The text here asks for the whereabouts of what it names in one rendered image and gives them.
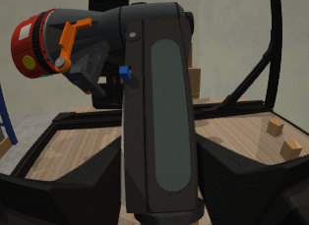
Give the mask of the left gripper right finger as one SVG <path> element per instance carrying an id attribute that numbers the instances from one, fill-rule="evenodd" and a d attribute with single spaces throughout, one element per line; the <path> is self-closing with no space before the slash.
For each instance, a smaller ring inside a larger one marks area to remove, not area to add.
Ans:
<path id="1" fill-rule="evenodd" d="M 309 154 L 267 165 L 196 133 L 198 187 L 212 225 L 259 225 L 279 194 L 309 178 Z"/>

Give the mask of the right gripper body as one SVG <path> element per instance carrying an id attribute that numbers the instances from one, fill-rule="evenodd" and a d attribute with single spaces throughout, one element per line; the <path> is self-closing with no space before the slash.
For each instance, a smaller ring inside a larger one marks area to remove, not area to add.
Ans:
<path id="1" fill-rule="evenodd" d="M 105 12 L 121 6 L 128 6 L 129 0 L 89 0 L 89 10 Z M 118 49 L 107 55 L 125 57 L 126 49 Z M 95 109 L 122 109 L 124 83 L 120 83 L 120 77 L 106 77 L 106 84 L 99 84 L 105 91 L 104 97 L 95 97 L 92 94 L 93 107 Z"/>

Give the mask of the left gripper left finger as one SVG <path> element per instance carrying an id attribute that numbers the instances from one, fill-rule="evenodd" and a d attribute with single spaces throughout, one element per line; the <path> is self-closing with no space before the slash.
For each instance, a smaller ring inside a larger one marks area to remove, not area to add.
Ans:
<path id="1" fill-rule="evenodd" d="M 58 225 L 118 225 L 121 208 L 121 136 L 54 181 L 0 173 L 0 202 Z"/>

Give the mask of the black hose nozzle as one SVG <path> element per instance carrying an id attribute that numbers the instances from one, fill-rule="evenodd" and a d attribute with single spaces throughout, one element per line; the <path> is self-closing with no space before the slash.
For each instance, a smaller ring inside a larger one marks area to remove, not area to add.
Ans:
<path id="1" fill-rule="evenodd" d="M 205 214 L 188 70 L 193 33 L 192 12 L 161 2 L 105 12 L 51 9 L 12 35 L 12 59 L 22 75 L 62 74 L 96 97 L 105 96 L 97 82 L 109 48 L 126 49 L 119 69 L 121 203 L 140 225 L 199 225 Z"/>

